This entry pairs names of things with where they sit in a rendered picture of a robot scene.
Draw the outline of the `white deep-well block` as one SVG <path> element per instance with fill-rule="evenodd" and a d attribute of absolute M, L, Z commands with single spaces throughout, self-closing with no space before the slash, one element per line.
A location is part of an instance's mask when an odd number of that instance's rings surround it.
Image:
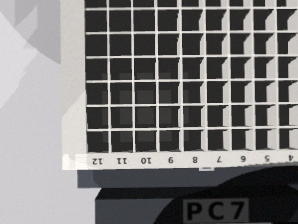
<path fill-rule="evenodd" d="M 60 14 L 62 170 L 298 166 L 298 0 Z"/>

